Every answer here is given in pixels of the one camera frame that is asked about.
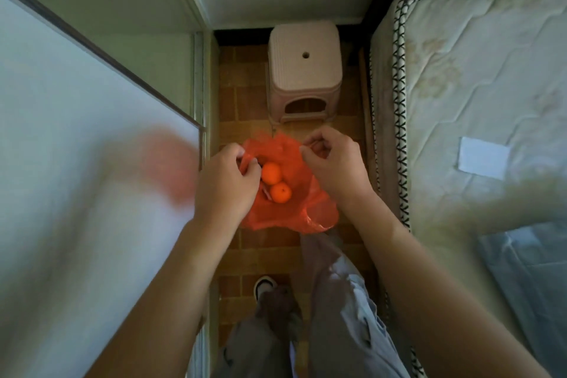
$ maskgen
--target stool hole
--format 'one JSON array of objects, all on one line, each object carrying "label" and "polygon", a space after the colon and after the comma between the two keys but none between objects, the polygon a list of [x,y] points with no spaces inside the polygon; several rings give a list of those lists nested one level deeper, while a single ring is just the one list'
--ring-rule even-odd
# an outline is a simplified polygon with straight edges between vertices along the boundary
[{"label": "stool hole", "polygon": [[307,98],[290,102],[285,107],[286,114],[319,113],[327,107],[327,102],[321,99]]}]

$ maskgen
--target forearm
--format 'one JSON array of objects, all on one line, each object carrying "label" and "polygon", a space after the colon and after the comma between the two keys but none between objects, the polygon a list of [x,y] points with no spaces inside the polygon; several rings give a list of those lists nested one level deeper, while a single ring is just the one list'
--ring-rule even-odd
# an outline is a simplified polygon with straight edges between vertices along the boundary
[{"label": "forearm", "polygon": [[185,374],[210,281],[226,247],[219,230],[190,221],[87,378]]},{"label": "forearm", "polygon": [[344,211],[357,227],[430,376],[547,377],[375,194]]}]

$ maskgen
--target folded fabric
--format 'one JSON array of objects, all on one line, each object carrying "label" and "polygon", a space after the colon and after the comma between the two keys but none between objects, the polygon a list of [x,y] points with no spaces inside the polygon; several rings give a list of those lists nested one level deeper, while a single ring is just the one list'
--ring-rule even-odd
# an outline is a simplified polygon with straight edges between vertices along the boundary
[{"label": "folded fabric", "polygon": [[478,251],[536,359],[567,376],[567,221],[483,236]]}]

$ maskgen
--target person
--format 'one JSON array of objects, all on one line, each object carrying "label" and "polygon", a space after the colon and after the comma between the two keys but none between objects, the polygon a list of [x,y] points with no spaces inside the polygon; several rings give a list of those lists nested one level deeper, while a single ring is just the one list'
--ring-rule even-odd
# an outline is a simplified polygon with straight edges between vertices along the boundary
[{"label": "person", "polygon": [[[237,168],[243,152],[231,144],[205,164],[195,217],[88,378],[185,374],[209,284],[258,191],[258,162],[245,175]],[[373,191],[356,142],[323,126],[301,152],[360,233],[428,376],[549,377],[393,216]],[[313,280],[309,375],[408,377],[356,268],[326,234],[301,239]],[[254,316],[235,326],[220,351],[214,377],[293,375],[299,311],[288,289],[261,291]]]}]

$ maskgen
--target tangerine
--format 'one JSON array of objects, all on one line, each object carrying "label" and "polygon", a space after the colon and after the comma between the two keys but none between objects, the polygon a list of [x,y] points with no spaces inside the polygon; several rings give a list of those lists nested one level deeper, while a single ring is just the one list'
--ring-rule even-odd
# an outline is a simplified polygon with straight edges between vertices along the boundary
[{"label": "tangerine", "polygon": [[282,180],[282,168],[278,163],[269,161],[262,167],[262,181],[268,185],[278,184]]},{"label": "tangerine", "polygon": [[285,182],[278,182],[270,188],[272,200],[276,203],[286,203],[291,199],[291,188]]}]

